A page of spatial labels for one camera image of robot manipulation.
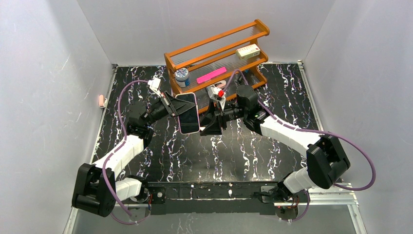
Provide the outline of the black smartphone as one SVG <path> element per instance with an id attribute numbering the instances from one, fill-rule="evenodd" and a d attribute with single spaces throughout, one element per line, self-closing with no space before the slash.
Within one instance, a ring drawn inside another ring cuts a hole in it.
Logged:
<path id="1" fill-rule="evenodd" d="M 215 122 L 215 115 L 214 113 L 205 113 L 201 120 L 200 120 L 200 127 L 201 127 L 201 136 L 210 135 L 211 129 L 213 129 L 213 125 Z"/>

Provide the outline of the orange wooden shelf rack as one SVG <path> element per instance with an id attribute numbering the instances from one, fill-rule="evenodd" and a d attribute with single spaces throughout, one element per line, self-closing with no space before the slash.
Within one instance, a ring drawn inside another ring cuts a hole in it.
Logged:
<path id="1" fill-rule="evenodd" d="M 258 39 L 268 36 L 270 29 L 261 20 L 209 37 L 202 41 L 164 54 L 173 94 L 195 93 L 200 113 L 209 103 L 206 88 L 221 80 L 228 81 L 235 70 L 252 73 L 249 81 L 254 89 L 267 84 L 259 65 L 268 61 L 268 55 L 240 59 L 236 51 L 249 45 L 258 45 Z"/>

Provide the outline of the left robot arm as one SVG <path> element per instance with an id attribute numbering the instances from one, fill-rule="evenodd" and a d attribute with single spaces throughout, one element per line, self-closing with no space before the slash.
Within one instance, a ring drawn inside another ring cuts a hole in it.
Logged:
<path id="1" fill-rule="evenodd" d="M 196 95 L 185 93 L 173 97 L 163 92 L 150 107 L 140 101 L 131 104 L 126 118 L 125 138 L 101 159 L 79 167 L 72 206 L 107 217 L 115 204 L 122 205 L 124 200 L 141 195 L 144 188 L 142 177 L 116 179 L 130 161 L 150 144 L 153 136 L 150 126 L 169 115 L 184 120 L 197 118 Z"/>

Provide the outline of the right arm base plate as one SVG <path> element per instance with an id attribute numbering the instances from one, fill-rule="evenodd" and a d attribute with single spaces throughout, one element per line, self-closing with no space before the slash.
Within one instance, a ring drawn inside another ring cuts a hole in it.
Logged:
<path id="1" fill-rule="evenodd" d="M 262 203 L 291 201 L 292 204 L 290 206 L 295 206 L 297 201 L 299 201 L 295 193 L 289 191 L 282 182 L 272 185 L 265 184 L 257 192 L 254 192 L 251 197 L 258 198 Z"/>

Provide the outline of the cream rectangular box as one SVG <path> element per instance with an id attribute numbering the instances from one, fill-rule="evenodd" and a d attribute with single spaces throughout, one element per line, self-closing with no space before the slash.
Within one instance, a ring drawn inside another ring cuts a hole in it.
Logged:
<path id="1" fill-rule="evenodd" d="M 236 55 L 239 60 L 246 60 L 258 56 L 260 53 L 261 50 L 256 44 L 250 44 L 236 50 Z"/>

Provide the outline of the aluminium front frame rail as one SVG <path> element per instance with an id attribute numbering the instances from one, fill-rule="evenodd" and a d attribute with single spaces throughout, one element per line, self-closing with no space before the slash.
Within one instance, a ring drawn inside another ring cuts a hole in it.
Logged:
<path id="1" fill-rule="evenodd" d="M 132 218 L 73 209 L 66 234 L 364 234 L 355 193 L 310 189 L 287 202 L 268 192 L 274 182 L 152 183 L 152 205 L 126 203 Z"/>

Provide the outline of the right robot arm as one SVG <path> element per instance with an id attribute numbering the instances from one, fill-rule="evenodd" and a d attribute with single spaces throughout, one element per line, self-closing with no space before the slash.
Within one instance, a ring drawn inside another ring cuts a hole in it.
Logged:
<path id="1" fill-rule="evenodd" d="M 211 85 L 206 114 L 201 118 L 201 135 L 221 135 L 229 121 L 241 119 L 252 132 L 269 137 L 306 157 L 306 166 L 285 176 L 263 196 L 287 199 L 302 190 L 320 187 L 329 189 L 346 172 L 351 163 L 339 141 L 332 135 L 309 132 L 275 117 L 259 104 L 252 87 L 241 85 L 236 103 L 226 103 L 222 89 Z"/>

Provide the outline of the phone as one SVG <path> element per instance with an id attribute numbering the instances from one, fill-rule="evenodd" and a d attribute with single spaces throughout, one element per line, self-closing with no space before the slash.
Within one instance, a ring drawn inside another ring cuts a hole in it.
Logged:
<path id="1" fill-rule="evenodd" d="M 178 124 L 180 132 L 184 135 L 193 134 L 200 131 L 199 114 L 194 93 L 182 93 L 176 96 L 179 100 L 189 101 L 195 104 L 195 107 L 187 110 L 178 116 Z"/>

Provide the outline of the pink and blue stapler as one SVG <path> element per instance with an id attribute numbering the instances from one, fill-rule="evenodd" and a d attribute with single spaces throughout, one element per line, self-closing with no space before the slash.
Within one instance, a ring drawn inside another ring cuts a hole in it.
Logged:
<path id="1" fill-rule="evenodd" d="M 222 98 L 225 95 L 223 89 L 226 87 L 226 81 L 222 80 L 206 88 L 208 96 L 213 98 Z"/>

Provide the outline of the pink wall hook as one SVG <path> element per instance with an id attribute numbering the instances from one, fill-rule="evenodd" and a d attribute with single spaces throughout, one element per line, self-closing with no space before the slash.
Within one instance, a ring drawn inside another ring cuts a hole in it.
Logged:
<path id="1" fill-rule="evenodd" d="M 100 108 L 106 108 L 107 107 L 107 99 L 104 95 L 99 95 L 98 97 L 98 106 Z"/>

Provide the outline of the blue lidded jar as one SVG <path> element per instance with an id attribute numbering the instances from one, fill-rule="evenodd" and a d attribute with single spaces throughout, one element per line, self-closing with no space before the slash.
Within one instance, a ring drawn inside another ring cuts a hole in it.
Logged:
<path id="1" fill-rule="evenodd" d="M 189 71 L 187 68 L 181 68 L 175 71 L 174 76 L 179 87 L 185 88 L 190 85 Z"/>

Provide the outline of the pink flat bar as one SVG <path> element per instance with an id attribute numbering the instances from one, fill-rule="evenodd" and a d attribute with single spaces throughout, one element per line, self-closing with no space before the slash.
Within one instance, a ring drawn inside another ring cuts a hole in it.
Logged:
<path id="1" fill-rule="evenodd" d="M 221 67 L 217 70 L 214 70 L 212 72 L 209 72 L 209 73 L 197 78 L 196 81 L 197 81 L 198 84 L 201 84 L 201 83 L 207 82 L 211 79 L 214 79 L 215 77 L 218 77 L 218 76 L 220 76 L 220 75 L 222 75 L 226 72 L 227 72 L 227 69 L 225 67 Z"/>

